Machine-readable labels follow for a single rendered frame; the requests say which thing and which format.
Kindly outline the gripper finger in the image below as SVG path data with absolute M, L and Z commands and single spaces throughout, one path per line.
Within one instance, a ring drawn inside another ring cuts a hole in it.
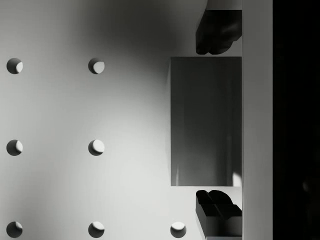
M 242 37 L 241 10 L 205 10 L 195 33 L 198 55 L 220 55 Z
M 198 190 L 195 212 L 204 236 L 242 236 L 242 210 L 223 191 Z

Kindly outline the grey cube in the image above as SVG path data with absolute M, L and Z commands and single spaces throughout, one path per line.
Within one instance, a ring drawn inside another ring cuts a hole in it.
M 242 59 L 170 60 L 172 186 L 242 185 Z

